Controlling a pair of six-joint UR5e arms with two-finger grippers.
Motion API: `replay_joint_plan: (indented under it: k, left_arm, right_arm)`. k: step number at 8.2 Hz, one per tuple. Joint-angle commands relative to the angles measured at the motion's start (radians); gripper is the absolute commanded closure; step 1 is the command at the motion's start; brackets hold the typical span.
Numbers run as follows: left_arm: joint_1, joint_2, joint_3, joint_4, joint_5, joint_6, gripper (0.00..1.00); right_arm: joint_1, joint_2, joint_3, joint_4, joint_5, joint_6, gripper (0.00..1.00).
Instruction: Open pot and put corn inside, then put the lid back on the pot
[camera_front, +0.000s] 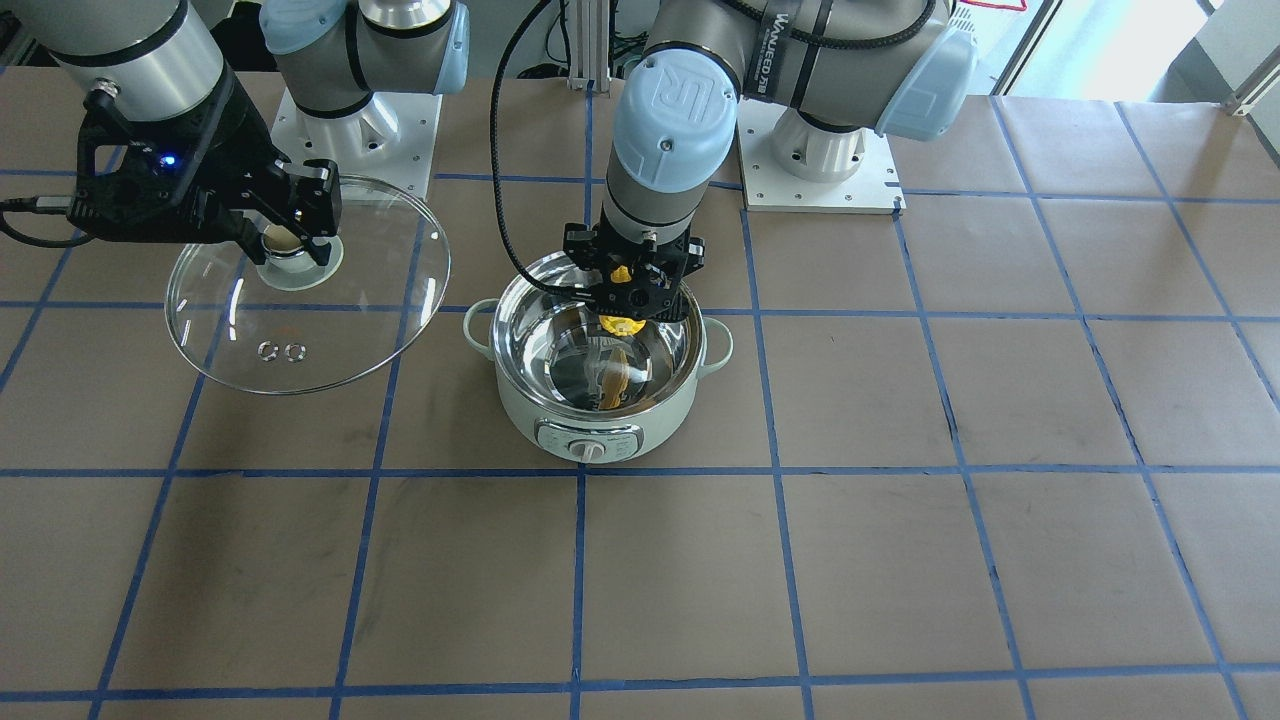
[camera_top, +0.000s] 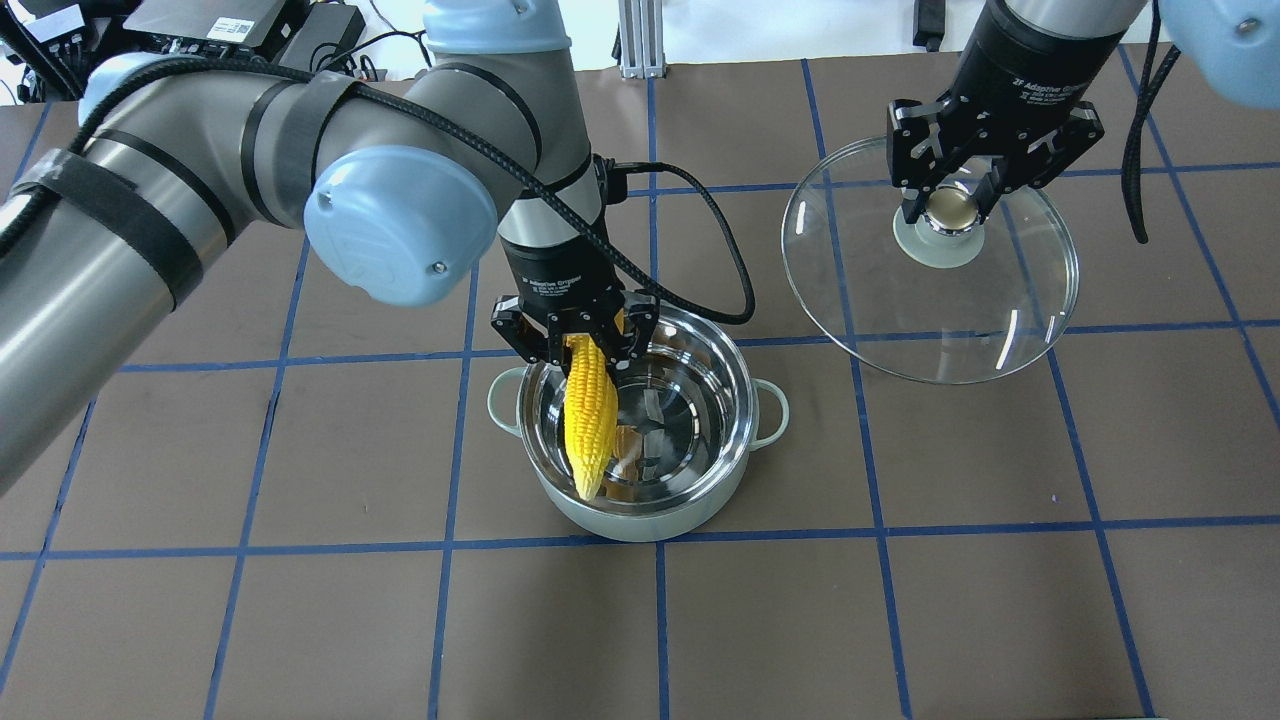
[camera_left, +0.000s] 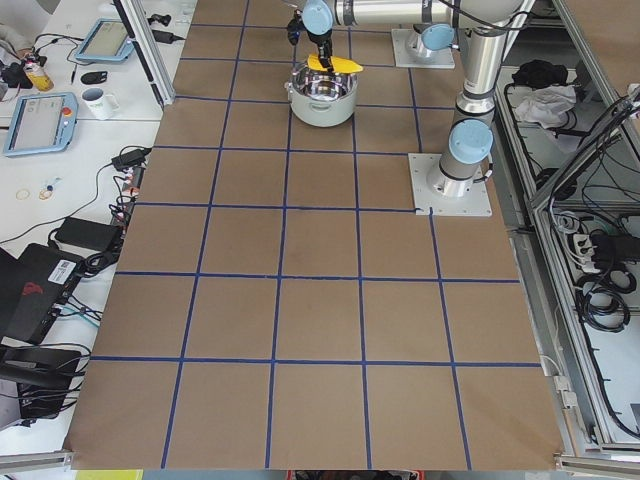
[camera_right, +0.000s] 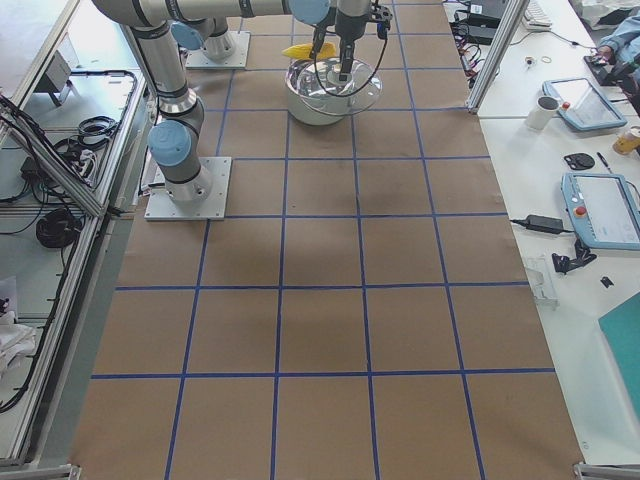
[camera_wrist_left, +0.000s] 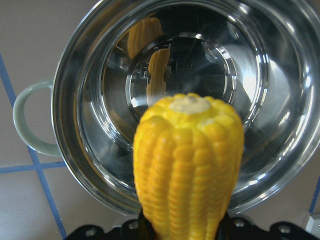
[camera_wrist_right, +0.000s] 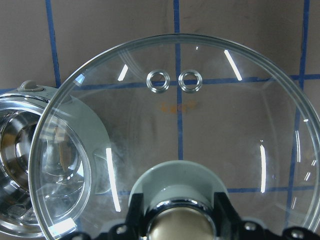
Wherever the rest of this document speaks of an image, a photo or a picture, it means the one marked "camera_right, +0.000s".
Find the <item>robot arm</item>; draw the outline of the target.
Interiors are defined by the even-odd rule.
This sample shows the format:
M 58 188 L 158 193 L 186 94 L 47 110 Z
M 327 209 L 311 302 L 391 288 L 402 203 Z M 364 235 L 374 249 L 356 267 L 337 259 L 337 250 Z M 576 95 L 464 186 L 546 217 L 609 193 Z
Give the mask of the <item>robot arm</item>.
M 170 31 L 179 47 L 190 51 L 187 58 L 192 67 L 200 59 L 215 65 L 239 65 L 241 53 L 246 54 L 249 32 L 229 32 L 226 18 L 174 21 Z M 281 54 L 293 60 L 328 59 L 337 55 L 332 42 L 320 41 L 297 44 L 284 49 Z
M 310 43 L 286 50 L 288 110 L 307 125 L 331 125 L 375 104 L 377 69 L 357 60 L 355 45 L 368 25 L 387 40 L 392 14 L 376 1 L 98 1 L 96 8 L 130 34 L 129 42 L 155 89 L 161 122 L 148 136 L 167 196 L 205 199 L 213 174 L 197 156 L 204 106 L 190 88 L 187 69 L 240 68 L 246 32 L 231 18 L 290 15 L 313 29 Z

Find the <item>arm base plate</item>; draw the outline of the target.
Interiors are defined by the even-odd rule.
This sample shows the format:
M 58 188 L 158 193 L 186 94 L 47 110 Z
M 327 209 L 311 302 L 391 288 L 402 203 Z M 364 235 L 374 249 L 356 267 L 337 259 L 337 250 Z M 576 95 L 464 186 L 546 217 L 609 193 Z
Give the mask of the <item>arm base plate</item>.
M 251 34 L 248 31 L 226 31 L 209 37 L 199 50 L 190 51 L 186 68 L 191 70 L 245 69 Z
M 231 157 L 200 157 L 199 175 L 184 184 L 167 182 L 158 166 L 149 184 L 148 221 L 199 221 L 225 218 Z

